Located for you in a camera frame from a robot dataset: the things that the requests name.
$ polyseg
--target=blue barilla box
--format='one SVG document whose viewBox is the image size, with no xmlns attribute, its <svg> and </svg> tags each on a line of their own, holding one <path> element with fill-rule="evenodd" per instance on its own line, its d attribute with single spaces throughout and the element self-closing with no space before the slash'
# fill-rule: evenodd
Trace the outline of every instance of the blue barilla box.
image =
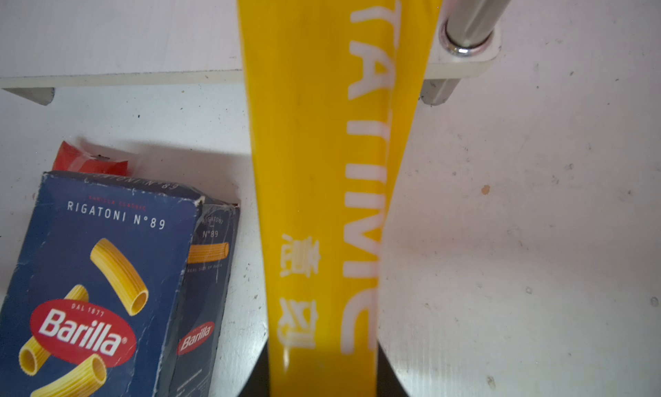
<svg viewBox="0 0 661 397">
<path fill-rule="evenodd" d="M 45 173 L 0 314 L 0 395 L 205 397 L 239 207 Z"/>
</svg>

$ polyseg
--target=red package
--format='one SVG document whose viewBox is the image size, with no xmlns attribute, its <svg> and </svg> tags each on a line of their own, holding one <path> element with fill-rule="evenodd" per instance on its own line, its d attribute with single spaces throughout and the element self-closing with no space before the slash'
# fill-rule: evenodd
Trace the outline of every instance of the red package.
<svg viewBox="0 0 661 397">
<path fill-rule="evenodd" d="M 128 176 L 128 161 L 114 161 L 100 154 L 92 156 L 67 142 L 62 142 L 53 163 L 53 170 Z"/>
</svg>

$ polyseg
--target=red oval logo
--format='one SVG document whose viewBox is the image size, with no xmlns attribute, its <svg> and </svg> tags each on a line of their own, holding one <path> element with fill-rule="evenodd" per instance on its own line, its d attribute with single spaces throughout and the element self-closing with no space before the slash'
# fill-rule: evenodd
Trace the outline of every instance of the red oval logo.
<svg viewBox="0 0 661 397">
<path fill-rule="evenodd" d="M 179 346 L 177 347 L 177 355 L 184 355 L 193 351 L 195 348 L 202 345 L 213 333 L 213 327 L 216 325 L 209 321 L 205 322 L 201 326 L 194 328 L 189 332 L 185 337 L 179 341 Z"/>
<path fill-rule="evenodd" d="M 89 302 L 44 302 L 32 313 L 30 330 L 46 351 L 72 364 L 98 354 L 107 367 L 115 367 L 136 352 L 136 335 L 128 323 Z"/>
</svg>

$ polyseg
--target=yellow plastic wrapper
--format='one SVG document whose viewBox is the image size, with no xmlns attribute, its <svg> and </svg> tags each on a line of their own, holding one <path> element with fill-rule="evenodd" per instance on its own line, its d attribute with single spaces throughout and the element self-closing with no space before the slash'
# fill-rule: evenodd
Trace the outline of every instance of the yellow plastic wrapper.
<svg viewBox="0 0 661 397">
<path fill-rule="evenodd" d="M 381 229 L 441 0 L 238 5 L 271 396 L 375 396 Z"/>
</svg>

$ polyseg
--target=rigatoni image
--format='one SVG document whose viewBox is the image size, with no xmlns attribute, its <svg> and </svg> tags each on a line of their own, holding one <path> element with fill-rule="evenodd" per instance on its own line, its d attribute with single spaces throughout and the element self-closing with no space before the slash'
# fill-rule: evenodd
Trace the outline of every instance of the rigatoni image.
<svg viewBox="0 0 661 397">
<path fill-rule="evenodd" d="M 149 291 L 133 265 L 109 240 L 98 241 L 90 253 L 92 262 L 103 272 L 130 316 L 142 311 Z"/>
<path fill-rule="evenodd" d="M 106 382 L 106 365 L 92 354 L 53 383 L 36 389 L 30 397 L 88 397 Z"/>
<path fill-rule="evenodd" d="M 188 263 L 202 263 L 224 260 L 229 254 L 229 244 L 191 245 Z"/>
<path fill-rule="evenodd" d="M 89 294 L 87 289 L 82 285 L 74 286 L 64 299 L 73 299 L 76 301 L 89 302 Z M 27 375 L 35 375 L 39 368 L 41 368 L 45 361 L 50 357 L 50 353 L 37 342 L 34 337 L 31 337 L 22 347 L 19 352 L 19 364 L 21 369 Z"/>
</svg>

